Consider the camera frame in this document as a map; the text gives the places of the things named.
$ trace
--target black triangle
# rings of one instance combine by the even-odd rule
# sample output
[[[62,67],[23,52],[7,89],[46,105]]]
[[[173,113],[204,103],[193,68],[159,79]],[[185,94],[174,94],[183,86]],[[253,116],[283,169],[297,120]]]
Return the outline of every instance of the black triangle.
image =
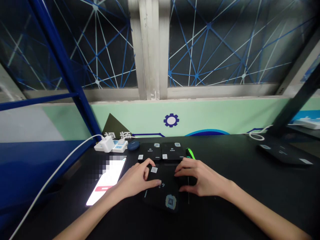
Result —
[[[105,136],[105,133],[113,132],[116,138],[120,139],[121,132],[129,132],[129,130],[122,125],[111,113],[109,113],[106,124],[104,125],[102,135]]]

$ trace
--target person's left hand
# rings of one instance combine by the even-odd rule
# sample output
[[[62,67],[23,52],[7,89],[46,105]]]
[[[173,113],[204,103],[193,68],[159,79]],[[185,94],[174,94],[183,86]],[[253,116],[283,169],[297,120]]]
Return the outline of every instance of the person's left hand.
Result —
[[[155,167],[155,163],[148,158],[143,163],[136,163],[123,175],[120,181],[113,186],[113,189],[120,200],[134,196],[148,188],[153,188],[161,184],[161,180],[155,179],[147,181],[149,175],[148,164]]]

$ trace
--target white cable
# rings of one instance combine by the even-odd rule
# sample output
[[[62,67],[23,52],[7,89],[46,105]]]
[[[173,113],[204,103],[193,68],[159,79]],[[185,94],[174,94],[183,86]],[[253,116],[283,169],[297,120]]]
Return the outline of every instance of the white cable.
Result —
[[[259,131],[259,132],[249,132],[249,133],[244,133],[244,134],[248,134],[249,135],[249,137],[251,137],[252,139],[254,139],[254,140],[257,140],[257,141],[263,141],[263,140],[265,140],[265,138],[263,137],[263,136],[261,136],[261,135],[259,135],[260,133],[263,133],[265,130],[267,130],[269,127],[271,127],[271,126],[273,126],[273,125],[269,125],[269,126],[267,126],[267,127],[265,127],[264,129],[262,129],[261,131]]]
[[[119,140],[119,143],[120,143],[120,144],[124,143],[124,141],[126,140],[126,138],[138,138],[138,137],[134,137],[134,136],[124,137],[124,138],[121,138],[121,139]]]
[[[100,136],[102,138],[104,138],[104,136],[97,134],[94,135],[90,138],[88,138],[87,140],[85,140],[84,142],[82,142],[78,147],[76,147],[67,157],[65,160],[62,161],[62,163],[59,165],[59,167],[53,172],[53,174],[51,175],[51,177],[49,177],[49,179],[46,181],[46,183],[43,185],[43,187],[41,188],[41,190],[39,191],[38,195],[36,196],[36,198],[33,200],[31,206],[29,207],[27,213],[24,215],[23,219],[21,220],[21,222],[19,223],[19,225],[17,226],[16,230],[13,232],[13,234],[11,235],[11,237],[9,238],[9,240],[12,240],[13,237],[16,235],[16,233],[18,232],[19,228],[21,227],[21,225],[23,224],[24,220],[26,220],[28,214],[30,213],[31,209],[33,208],[34,204],[36,203],[36,201],[38,200],[39,196],[41,195],[41,193],[43,192],[43,190],[45,189],[45,187],[48,185],[48,183],[51,181],[51,179],[54,177],[54,175],[57,173],[57,171],[59,171],[59,169],[62,167],[62,165],[68,160],[68,158],[79,148],[81,147],[84,143],[86,143],[87,141],[89,141],[91,138],[96,137],[96,136]]]

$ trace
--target white power strip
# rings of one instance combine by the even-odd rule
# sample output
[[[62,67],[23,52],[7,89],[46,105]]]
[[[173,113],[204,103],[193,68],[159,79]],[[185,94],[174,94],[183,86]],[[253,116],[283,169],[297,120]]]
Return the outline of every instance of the white power strip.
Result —
[[[299,124],[302,127],[310,128],[310,129],[320,129],[320,118],[311,119],[311,118],[300,118],[293,122],[294,124]]]
[[[124,143],[121,144],[118,140],[113,140],[113,143],[114,147],[112,148],[111,152],[123,153],[128,146],[128,141],[124,141]],[[94,146],[94,150],[103,152],[103,148],[99,143]]]

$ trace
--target phone screen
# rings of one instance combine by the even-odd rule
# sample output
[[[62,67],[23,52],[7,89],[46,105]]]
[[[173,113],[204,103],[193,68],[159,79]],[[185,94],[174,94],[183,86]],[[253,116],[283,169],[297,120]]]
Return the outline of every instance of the phone screen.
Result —
[[[110,160],[107,165],[106,172],[102,174],[97,185],[93,189],[86,205],[92,206],[95,204],[105,192],[117,184],[121,175],[122,169],[125,165],[126,158],[123,160]]]

